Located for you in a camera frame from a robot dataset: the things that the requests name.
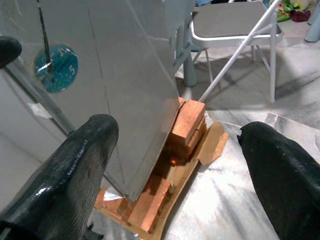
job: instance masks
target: chair frame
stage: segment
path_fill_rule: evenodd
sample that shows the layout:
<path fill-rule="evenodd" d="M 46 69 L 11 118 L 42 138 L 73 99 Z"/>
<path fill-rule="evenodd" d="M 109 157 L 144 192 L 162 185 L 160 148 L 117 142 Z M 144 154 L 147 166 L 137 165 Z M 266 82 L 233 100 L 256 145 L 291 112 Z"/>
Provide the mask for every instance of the chair frame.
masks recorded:
<path fill-rule="evenodd" d="M 275 0 L 272 5 L 266 10 L 262 15 L 260 20 L 252 28 L 250 33 L 245 36 L 228 36 L 228 37 L 199 37 L 195 34 L 194 24 L 191 22 L 191 34 L 192 42 L 195 45 L 201 46 L 202 49 L 198 51 L 193 63 L 196 62 L 200 53 L 205 50 L 206 60 L 208 64 L 210 86 L 206 89 L 203 95 L 200 97 L 199 101 L 203 102 L 217 83 L 223 78 L 231 65 L 235 62 L 237 57 L 241 54 L 246 46 L 251 46 L 252 59 L 255 61 L 255 47 L 257 52 L 262 58 L 263 63 L 270 73 L 270 101 L 271 103 L 275 102 L 275 89 L 276 89 L 276 46 L 277 46 L 277 37 L 278 39 L 282 38 L 283 32 L 277 36 L 277 15 L 276 8 L 281 3 L 282 0 Z M 270 31 L 270 34 L 262 34 L 266 31 Z M 211 65 L 209 62 L 208 48 L 210 47 L 227 47 L 227 46 L 238 46 L 237 50 L 234 52 L 232 57 L 228 60 L 222 70 L 218 75 L 213 78 Z M 270 64 L 268 63 L 266 57 L 263 55 L 259 45 L 270 45 Z"/>

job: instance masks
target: metal panel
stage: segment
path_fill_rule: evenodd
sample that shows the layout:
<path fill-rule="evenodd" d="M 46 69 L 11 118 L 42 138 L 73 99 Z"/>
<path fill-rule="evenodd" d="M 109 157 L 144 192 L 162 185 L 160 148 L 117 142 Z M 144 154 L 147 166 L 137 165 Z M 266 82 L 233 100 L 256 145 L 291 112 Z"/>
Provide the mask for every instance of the metal panel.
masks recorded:
<path fill-rule="evenodd" d="M 44 48 L 36 1 L 0 3 L 10 10 L 0 15 L 6 21 L 6 29 L 0 32 L 22 43 L 21 59 L 33 77 L 35 57 Z M 40 3 L 49 44 L 70 46 L 78 61 L 75 81 L 50 97 L 76 128 L 98 113 L 111 114 L 118 121 L 119 141 L 106 175 L 135 200 L 179 105 L 162 1 Z"/>

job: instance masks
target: white marble floor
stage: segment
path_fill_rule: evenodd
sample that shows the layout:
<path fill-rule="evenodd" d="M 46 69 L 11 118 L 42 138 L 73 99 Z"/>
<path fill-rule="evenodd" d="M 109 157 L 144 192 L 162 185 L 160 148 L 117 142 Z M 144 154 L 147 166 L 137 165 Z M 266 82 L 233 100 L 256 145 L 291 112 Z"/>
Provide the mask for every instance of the white marble floor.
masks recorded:
<path fill-rule="evenodd" d="M 240 127 L 266 122 L 303 146 L 320 161 L 320 42 L 306 43 L 307 23 L 291 20 L 277 49 L 276 102 L 269 102 L 269 74 L 262 62 L 252 62 L 250 49 L 243 52 L 206 100 L 213 120 L 223 123 L 229 139 L 222 156 L 200 166 L 182 192 L 165 227 L 165 240 L 278 240 L 255 193 L 246 161 L 237 141 Z M 211 48 L 214 73 L 227 62 L 235 48 Z M 179 94 L 198 99 L 209 85 L 201 55 L 196 64 L 199 83 L 183 85 L 177 74 Z M 104 239 L 137 239 L 112 220 L 95 212 L 94 230 Z"/>

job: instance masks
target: blue circular sticker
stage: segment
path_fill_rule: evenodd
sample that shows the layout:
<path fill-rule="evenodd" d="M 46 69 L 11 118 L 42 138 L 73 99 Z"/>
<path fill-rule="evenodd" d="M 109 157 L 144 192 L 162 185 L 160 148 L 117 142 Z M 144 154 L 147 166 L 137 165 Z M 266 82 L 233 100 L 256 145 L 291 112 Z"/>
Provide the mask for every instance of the blue circular sticker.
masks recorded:
<path fill-rule="evenodd" d="M 69 87 L 78 72 L 78 58 L 65 44 L 49 46 L 51 63 L 46 52 L 41 50 L 34 62 L 34 74 L 48 93 L 59 93 Z"/>

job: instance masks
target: gray chair seat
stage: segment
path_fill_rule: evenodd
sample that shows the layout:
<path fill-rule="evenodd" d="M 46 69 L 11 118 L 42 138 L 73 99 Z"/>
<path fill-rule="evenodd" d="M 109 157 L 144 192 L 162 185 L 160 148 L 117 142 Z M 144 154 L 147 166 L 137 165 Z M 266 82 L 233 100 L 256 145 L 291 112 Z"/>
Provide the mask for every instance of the gray chair seat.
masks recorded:
<path fill-rule="evenodd" d="M 259 1 L 200 6 L 194 11 L 194 34 L 200 38 L 247 36 L 265 12 Z"/>

